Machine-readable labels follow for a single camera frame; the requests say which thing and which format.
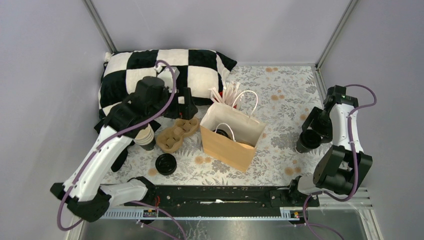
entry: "brown paper bag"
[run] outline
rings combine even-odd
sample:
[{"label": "brown paper bag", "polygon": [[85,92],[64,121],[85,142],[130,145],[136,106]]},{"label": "brown paper bag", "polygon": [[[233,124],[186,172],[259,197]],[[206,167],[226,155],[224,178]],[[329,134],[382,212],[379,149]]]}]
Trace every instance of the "brown paper bag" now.
[{"label": "brown paper bag", "polygon": [[[232,133],[231,139],[215,133],[218,125],[228,135]],[[241,172],[246,172],[266,126],[266,123],[229,105],[215,102],[200,122],[203,151]]]}]

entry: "checkered pillow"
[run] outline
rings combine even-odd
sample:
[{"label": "checkered pillow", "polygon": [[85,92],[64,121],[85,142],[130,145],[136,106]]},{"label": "checkered pillow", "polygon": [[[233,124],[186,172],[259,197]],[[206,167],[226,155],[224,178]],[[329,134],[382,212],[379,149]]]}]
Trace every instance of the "checkered pillow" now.
[{"label": "checkered pillow", "polygon": [[100,118],[136,90],[137,82],[158,75],[156,60],[163,60],[179,71],[178,90],[189,87],[196,105],[210,105],[210,88],[222,91],[223,81],[237,62],[212,50],[146,50],[114,53],[105,62],[98,92]]}]

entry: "paper bag handle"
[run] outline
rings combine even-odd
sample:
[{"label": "paper bag handle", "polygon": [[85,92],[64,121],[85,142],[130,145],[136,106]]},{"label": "paper bag handle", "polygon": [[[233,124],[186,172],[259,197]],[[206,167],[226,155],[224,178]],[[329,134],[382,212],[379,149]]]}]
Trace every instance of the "paper bag handle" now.
[{"label": "paper bag handle", "polygon": [[255,96],[256,96],[256,104],[254,105],[254,108],[253,108],[253,110],[252,110],[252,112],[250,113],[250,115],[249,115],[249,118],[252,116],[252,114],[253,114],[253,112],[256,110],[256,107],[258,106],[258,101],[259,101],[259,98],[258,98],[258,95],[256,94],[256,92],[254,92],[254,91],[252,91],[252,90],[244,90],[244,91],[242,91],[235,99],[234,99],[234,102],[232,103],[232,107],[234,108],[234,105],[236,105],[235,103],[237,102],[237,99],[239,99],[239,97],[242,95],[242,94],[244,94],[244,93],[247,93],[247,92],[250,92],[250,93],[253,93]]},{"label": "paper bag handle", "polygon": [[220,126],[220,125],[226,125],[228,128],[229,128],[229,130],[231,131],[231,135],[232,135],[232,140],[235,142],[236,141],[236,139],[234,138],[234,132],[233,132],[233,130],[231,129],[231,127],[228,125],[228,124],[226,124],[226,123],[224,123],[224,122],[222,122],[222,123],[220,123],[220,124],[218,124],[218,126],[216,126],[216,128],[215,128],[215,133],[217,132],[217,130],[218,130],[218,127]]}]

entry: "floral tablecloth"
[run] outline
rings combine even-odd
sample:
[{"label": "floral tablecloth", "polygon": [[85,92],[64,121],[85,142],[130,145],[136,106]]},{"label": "floral tablecloth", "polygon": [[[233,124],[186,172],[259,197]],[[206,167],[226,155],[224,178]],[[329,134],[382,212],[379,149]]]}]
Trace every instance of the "floral tablecloth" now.
[{"label": "floral tablecloth", "polygon": [[[173,155],[176,171],[163,176],[155,169],[156,158],[163,154],[159,147],[145,151],[135,144],[128,149],[128,158],[117,172],[109,171],[104,184],[127,182],[145,176],[155,185],[278,185],[285,186],[298,175],[310,175],[328,149],[328,145],[300,154],[295,144],[301,126],[309,112],[322,103],[309,66],[237,66],[227,81],[238,81],[243,90],[253,90],[259,96],[253,114],[267,123],[256,156],[246,173],[240,172],[203,152],[200,130],[184,139],[183,146]],[[255,104],[252,94],[245,94],[241,111],[251,110]],[[198,106],[200,120],[209,106]],[[173,119],[160,117],[163,129],[173,126]]]}]

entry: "purple cable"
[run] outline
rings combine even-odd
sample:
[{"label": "purple cable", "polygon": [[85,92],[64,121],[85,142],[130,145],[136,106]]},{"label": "purple cable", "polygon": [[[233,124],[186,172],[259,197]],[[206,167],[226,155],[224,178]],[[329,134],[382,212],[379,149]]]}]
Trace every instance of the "purple cable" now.
[{"label": "purple cable", "polygon": [[180,240],[178,237],[172,236],[171,234],[167,233],[166,231],[161,230],[161,229],[159,229],[159,228],[157,228],[157,227],[154,227],[154,226],[150,226],[149,224],[144,224],[144,223],[142,223],[142,226],[146,226],[146,227],[148,227],[148,228],[150,228],[150,229],[153,229],[153,230],[155,230],[155,231],[157,231],[157,232],[159,232],[159,233],[165,234],[166,236],[168,236],[168,237],[170,237],[170,238],[172,238],[172,239]]},{"label": "purple cable", "polygon": [[77,223],[75,223],[72,226],[69,227],[63,227],[62,226],[62,211],[64,209],[64,205],[65,205],[65,200],[68,198],[69,194],[71,193],[72,189],[74,188],[74,185],[78,182],[78,180],[80,179],[81,174],[83,174],[84,170],[86,169],[86,167],[89,165],[89,163],[91,162],[91,160],[94,158],[94,156],[96,155],[96,153],[107,143],[109,142],[111,139],[117,137],[117,136],[121,136],[123,134],[125,134],[126,132],[132,131],[134,129],[137,129],[143,125],[148,124],[149,122],[151,122],[152,120],[154,120],[155,118],[159,117],[163,112],[165,112],[165,110],[169,107],[169,105],[171,104],[172,100],[174,99],[174,95],[176,92],[176,88],[177,88],[177,78],[175,77],[175,73],[174,70],[171,68],[171,66],[163,61],[163,60],[157,60],[155,63],[155,66],[158,67],[158,64],[162,63],[165,64],[165,68],[168,68],[169,71],[171,72],[172,75],[172,92],[171,92],[171,96],[169,97],[168,101],[166,102],[165,106],[163,106],[163,108],[161,110],[159,110],[155,115],[149,117],[147,120],[140,122],[139,124],[136,124],[134,126],[128,127],[122,131],[119,131],[115,134],[113,134],[112,136],[106,138],[104,141],[102,141],[97,147],[96,150],[97,151],[93,151],[90,156],[87,158],[87,161],[84,162],[84,164],[81,166],[81,168],[79,169],[79,172],[76,174],[75,178],[72,181],[72,185],[67,189],[67,191],[65,192],[65,195],[63,196],[62,200],[60,201],[60,205],[59,205],[59,209],[57,211],[57,218],[56,218],[56,223],[57,223],[57,227],[62,230],[62,231],[69,231],[73,228],[75,228],[78,224],[80,224],[83,220],[80,219]]},{"label": "purple cable", "polygon": [[[343,236],[338,231],[336,231],[335,229],[333,229],[329,226],[318,224],[318,223],[309,223],[309,226],[328,229],[328,230],[332,231],[333,233],[337,234],[341,239],[344,240]],[[287,225],[282,225],[280,227],[283,227],[283,228],[298,228],[298,227],[306,227],[306,224],[294,224],[294,225],[293,224],[290,224],[290,225],[287,224]]]},{"label": "purple cable", "polygon": [[[372,97],[374,98],[374,102],[373,103],[370,103],[370,104],[366,104],[366,105],[362,105],[362,106],[358,106],[358,107],[355,107],[352,111],[350,111],[350,113],[349,113],[349,116],[348,116],[348,119],[347,119],[347,131],[348,131],[348,135],[349,135],[349,140],[350,140],[350,148],[351,148],[351,150],[352,150],[352,153],[353,153],[353,174],[354,174],[354,180],[353,180],[353,187],[352,187],[352,191],[349,193],[349,195],[347,196],[347,197],[345,197],[345,198],[338,198],[338,197],[336,197],[336,196],[334,196],[333,194],[331,194],[330,192],[328,192],[328,191],[318,191],[318,192],[313,192],[313,193],[311,193],[307,198],[306,198],[306,200],[305,200],[305,202],[303,203],[303,208],[302,208],[302,211],[303,211],[303,216],[304,216],[304,218],[305,218],[305,223],[306,223],[306,226],[309,228],[309,230],[318,238],[318,239],[320,239],[320,240],[323,240],[312,228],[311,228],[311,224],[309,224],[309,221],[308,221],[308,219],[306,218],[306,205],[307,205],[307,203],[308,203],[308,200],[312,197],[312,195],[319,195],[319,194],[322,194],[322,193],[325,193],[325,194],[327,194],[328,196],[330,196],[332,199],[334,199],[334,200],[336,200],[336,201],[339,201],[339,202],[347,202],[347,201],[349,201],[354,195],[355,195],[355,193],[356,193],[356,191],[357,191],[357,188],[358,188],[358,156],[356,155],[356,148],[355,148],[355,142],[354,142],[354,133],[353,133],[353,131],[352,131],[352,114],[354,114],[356,111],[358,111],[359,109],[363,109],[363,108],[367,108],[367,107],[371,107],[371,106],[374,106],[376,103],[377,103],[377,96],[376,96],[376,94],[373,92],[373,90],[371,90],[369,87],[367,87],[367,86],[364,86],[364,85],[361,85],[361,84],[349,84],[349,85],[346,85],[346,86],[344,86],[345,88],[348,88],[348,87],[361,87],[361,88],[364,88],[364,89],[366,89],[366,90],[368,90],[371,94],[372,94]],[[330,229],[331,231],[333,231],[333,232],[335,232],[337,235],[339,235],[340,237],[341,237],[341,239],[344,239],[343,237],[342,237],[342,235],[340,234],[340,233],[338,233],[336,230],[334,230],[334,229],[332,229],[332,228],[330,228],[330,227],[327,227],[327,226],[324,226],[324,225],[321,225],[321,227],[323,227],[323,228],[327,228],[327,229]]]},{"label": "purple cable", "polygon": [[167,211],[160,209],[159,207],[155,207],[155,206],[146,204],[146,203],[141,202],[141,201],[131,201],[131,203],[138,204],[138,205],[145,206],[145,207],[149,207],[149,208],[152,208],[152,209],[156,209],[156,211],[164,213],[166,216],[168,216],[178,226],[179,230],[181,231],[182,235],[184,236],[184,240],[187,240],[187,235],[186,235],[186,232],[184,231],[183,227]]}]

